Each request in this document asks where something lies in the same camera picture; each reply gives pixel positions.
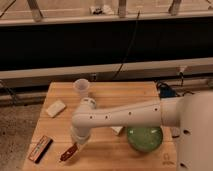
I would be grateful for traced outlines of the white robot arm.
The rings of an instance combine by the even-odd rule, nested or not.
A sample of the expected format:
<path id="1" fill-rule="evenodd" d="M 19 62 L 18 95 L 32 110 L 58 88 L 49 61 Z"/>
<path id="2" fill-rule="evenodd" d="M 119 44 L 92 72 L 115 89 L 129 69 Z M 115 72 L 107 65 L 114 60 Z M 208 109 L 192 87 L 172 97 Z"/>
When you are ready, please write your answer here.
<path id="1" fill-rule="evenodd" d="M 162 98 L 120 107 L 97 109 L 84 98 L 71 117 L 71 135 L 79 144 L 90 130 L 111 126 L 178 127 L 176 171 L 213 171 L 213 92 Z"/>

